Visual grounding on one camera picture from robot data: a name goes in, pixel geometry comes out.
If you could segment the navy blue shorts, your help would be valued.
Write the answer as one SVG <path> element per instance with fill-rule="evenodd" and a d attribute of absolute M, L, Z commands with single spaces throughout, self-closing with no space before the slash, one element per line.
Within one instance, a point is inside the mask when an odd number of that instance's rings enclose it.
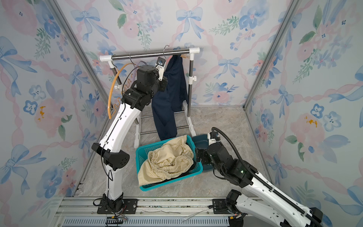
<path fill-rule="evenodd" d="M 152 99 L 152 112 L 160 140 L 176 137 L 175 112 L 182 110 L 188 99 L 182 57 L 174 55 L 167 64 L 164 76 L 168 83 L 164 92 L 158 92 Z"/>

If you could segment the beige shorts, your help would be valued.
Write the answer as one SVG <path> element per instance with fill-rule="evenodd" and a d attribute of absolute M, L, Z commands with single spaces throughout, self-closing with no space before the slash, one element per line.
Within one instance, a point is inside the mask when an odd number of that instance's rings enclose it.
<path fill-rule="evenodd" d="M 139 186 L 161 183 L 186 173 L 194 164 L 194 153 L 183 135 L 167 141 L 151 150 L 142 163 L 139 173 Z"/>

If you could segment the lilac clothes hanger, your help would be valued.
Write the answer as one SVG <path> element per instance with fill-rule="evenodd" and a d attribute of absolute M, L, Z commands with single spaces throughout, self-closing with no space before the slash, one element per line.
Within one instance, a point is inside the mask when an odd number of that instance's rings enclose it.
<path fill-rule="evenodd" d="M 133 62 L 133 60 L 132 60 L 131 53 L 129 53 L 129 60 L 130 60 L 130 62 L 132 63 L 132 65 L 133 65 L 133 66 L 135 66 L 135 67 L 136 67 L 136 66 L 140 66 L 140 63 L 142 63 L 142 64 L 144 64 L 144 65 L 147 65 L 147 63 L 146 63 L 145 61 L 143 61 L 143 60 L 140 60 L 138 64 L 135 64 L 135 63 Z"/>

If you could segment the black shorts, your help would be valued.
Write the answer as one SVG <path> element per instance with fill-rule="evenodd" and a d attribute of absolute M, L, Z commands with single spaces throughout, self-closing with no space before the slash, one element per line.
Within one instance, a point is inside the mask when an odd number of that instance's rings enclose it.
<path fill-rule="evenodd" d="M 197 164 L 194 163 L 185 173 L 182 173 L 178 177 L 174 177 L 174 178 L 171 178 L 171 179 L 166 179 L 166 180 L 162 181 L 161 183 L 165 183 L 165 182 L 168 182 L 168 181 L 171 181 L 171 180 L 175 180 L 175 179 L 178 179 L 178 178 L 181 178 L 181 177 L 185 177 L 185 176 L 191 174 L 192 171 L 194 170 L 194 168 L 196 167 L 196 165 Z"/>

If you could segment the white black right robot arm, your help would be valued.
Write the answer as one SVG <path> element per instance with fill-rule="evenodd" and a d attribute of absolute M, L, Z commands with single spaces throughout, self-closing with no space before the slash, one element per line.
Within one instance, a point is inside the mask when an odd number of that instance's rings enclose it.
<path fill-rule="evenodd" d="M 196 149 L 197 162 L 207 161 L 221 174 L 221 179 L 244 188 L 261 199 L 249 199 L 240 191 L 231 190 L 223 202 L 213 204 L 214 211 L 227 212 L 232 219 L 252 215 L 274 227 L 320 227 L 323 213 L 294 201 L 272 185 L 258 170 L 241 157 L 234 159 L 216 142 L 207 149 Z"/>

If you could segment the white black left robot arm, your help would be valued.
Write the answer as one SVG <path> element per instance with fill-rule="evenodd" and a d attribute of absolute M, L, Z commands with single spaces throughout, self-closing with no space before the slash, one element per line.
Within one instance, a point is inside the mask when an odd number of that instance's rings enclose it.
<path fill-rule="evenodd" d="M 151 103 L 157 92 L 164 92 L 167 87 L 163 66 L 143 65 L 138 67 L 136 74 L 136 80 L 122 96 L 121 106 L 109 130 L 100 142 L 92 145 L 92 150 L 101 158 L 107 177 L 98 213 L 120 214 L 125 209 L 122 178 L 130 155 L 122 150 L 123 141 L 144 107 Z"/>

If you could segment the dark teal plastic bin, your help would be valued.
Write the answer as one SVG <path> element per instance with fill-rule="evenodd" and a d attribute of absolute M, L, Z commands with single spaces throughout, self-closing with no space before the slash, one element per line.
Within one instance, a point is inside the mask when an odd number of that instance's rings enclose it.
<path fill-rule="evenodd" d="M 198 136 L 194 136 L 192 137 L 192 140 L 194 142 L 194 145 L 196 148 L 202 148 L 202 149 L 207 149 L 209 147 L 209 142 L 208 142 L 208 138 L 207 138 L 207 134 L 202 134 L 202 135 L 198 135 Z M 203 166 L 203 172 L 209 172 L 213 170 L 213 166 Z"/>

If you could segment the white metal clothes rack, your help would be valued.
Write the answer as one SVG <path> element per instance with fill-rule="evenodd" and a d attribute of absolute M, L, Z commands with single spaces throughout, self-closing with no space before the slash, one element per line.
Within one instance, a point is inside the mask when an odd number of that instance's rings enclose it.
<path fill-rule="evenodd" d="M 182 113 L 185 113 L 185 117 L 187 120 L 187 126 L 178 127 L 178 129 L 188 128 L 192 136 L 196 136 L 196 132 L 191 120 L 191 107 L 192 107 L 192 86 L 193 83 L 197 80 L 196 76 L 193 75 L 193 64 L 195 60 L 195 55 L 200 53 L 199 47 L 191 47 L 186 49 L 177 49 L 177 50 L 162 50 L 162 51 L 153 51 L 153 52 L 145 52 L 145 53 L 131 53 L 132 59 L 142 59 L 142 58 L 151 58 L 151 57 L 166 57 L 173 55 L 181 55 L 189 58 L 189 76 L 188 76 L 188 101 L 183 102 L 183 110 Z M 107 62 L 110 66 L 110 69 L 114 73 L 117 74 L 117 67 L 114 65 L 114 61 L 129 59 L 129 54 L 119 54 L 119 55 L 101 55 L 99 60 L 101 62 Z"/>

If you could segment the silver aluminium corner post left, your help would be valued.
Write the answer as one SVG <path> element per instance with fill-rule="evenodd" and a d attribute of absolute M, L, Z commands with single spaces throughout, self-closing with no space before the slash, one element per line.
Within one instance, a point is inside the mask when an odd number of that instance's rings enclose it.
<path fill-rule="evenodd" d="M 86 72 L 89 74 L 92 84 L 98 90 L 101 99 L 105 104 L 107 104 L 108 94 L 106 93 L 104 87 L 102 86 L 101 80 L 93 71 L 93 68 L 87 58 L 86 53 L 84 52 L 82 46 L 77 40 L 76 35 L 73 32 L 65 15 L 63 14 L 59 4 L 55 0 L 46 0 L 45 3 L 49 7 L 51 13 L 54 14 L 57 22 L 59 23 L 61 29 L 65 32 L 67 38 L 70 40 L 71 46 L 73 50 L 76 52 L 76 56 L 78 57 L 84 68 L 86 69 Z"/>

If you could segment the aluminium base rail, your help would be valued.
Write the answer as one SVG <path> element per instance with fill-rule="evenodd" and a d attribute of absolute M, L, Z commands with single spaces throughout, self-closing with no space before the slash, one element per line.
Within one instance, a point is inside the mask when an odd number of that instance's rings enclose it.
<path fill-rule="evenodd" d="M 279 227 L 287 219 L 255 197 L 229 213 L 223 197 L 125 197 L 113 212 L 96 197 L 62 200 L 52 227 Z"/>

